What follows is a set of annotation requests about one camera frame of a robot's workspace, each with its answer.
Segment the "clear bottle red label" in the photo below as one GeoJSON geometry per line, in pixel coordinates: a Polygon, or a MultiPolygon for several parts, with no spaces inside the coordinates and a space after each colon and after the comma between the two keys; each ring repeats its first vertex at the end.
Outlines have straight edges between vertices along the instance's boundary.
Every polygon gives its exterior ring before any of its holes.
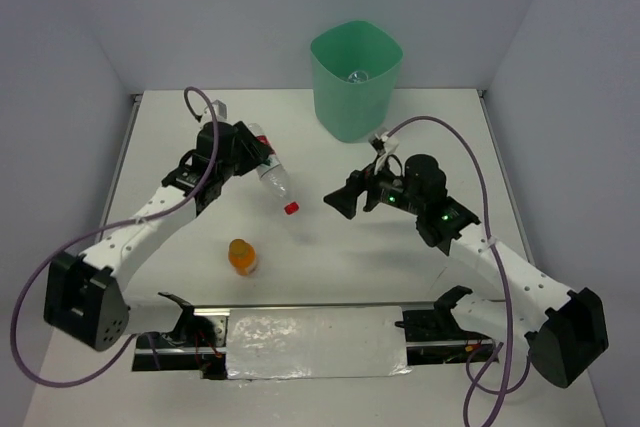
{"type": "Polygon", "coordinates": [[[248,128],[250,132],[269,149],[267,160],[256,168],[256,173],[261,184],[278,199],[286,215],[290,216],[297,213],[299,211],[299,204],[293,194],[290,177],[280,162],[264,130],[256,123],[249,124],[248,128]]]}

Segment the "clear bottle blue label white cap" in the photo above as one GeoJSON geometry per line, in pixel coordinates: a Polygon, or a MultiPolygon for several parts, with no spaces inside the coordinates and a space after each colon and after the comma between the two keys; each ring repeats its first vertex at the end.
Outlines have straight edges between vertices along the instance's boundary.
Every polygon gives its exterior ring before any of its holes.
{"type": "Polygon", "coordinates": [[[365,82],[368,82],[369,80],[370,80],[369,74],[364,70],[355,70],[351,72],[346,78],[346,81],[351,84],[365,83],[365,82]]]}

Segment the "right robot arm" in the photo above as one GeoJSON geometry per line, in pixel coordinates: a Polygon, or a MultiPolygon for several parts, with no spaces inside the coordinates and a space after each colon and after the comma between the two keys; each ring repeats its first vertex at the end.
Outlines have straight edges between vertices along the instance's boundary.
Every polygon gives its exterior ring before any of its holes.
{"type": "Polygon", "coordinates": [[[434,318],[446,338],[464,331],[506,338],[504,314],[513,316],[513,341],[523,349],[535,370],[556,387],[567,388],[609,347],[601,298],[589,288],[576,291],[541,272],[503,242],[487,235],[477,215],[451,197],[446,175],[432,156],[408,158],[401,175],[387,161],[374,160],[353,171],[343,187],[324,202],[344,217],[380,204],[416,217],[416,229],[431,248],[437,248],[498,289],[507,288],[505,306],[483,301],[467,287],[455,287],[440,297],[434,318]]]}

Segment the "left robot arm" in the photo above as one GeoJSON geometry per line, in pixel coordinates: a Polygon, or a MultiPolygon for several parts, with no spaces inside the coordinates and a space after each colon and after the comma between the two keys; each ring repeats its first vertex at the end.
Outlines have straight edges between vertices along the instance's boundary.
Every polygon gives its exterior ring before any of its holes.
{"type": "Polygon", "coordinates": [[[162,180],[129,225],[112,228],[78,255],[62,252],[48,269],[44,320],[102,352],[125,335],[160,331],[175,346],[196,332],[192,306],[168,292],[162,302],[134,303],[124,291],[143,264],[192,222],[234,176],[262,168],[274,151],[257,125],[206,123],[195,148],[162,180]]]}

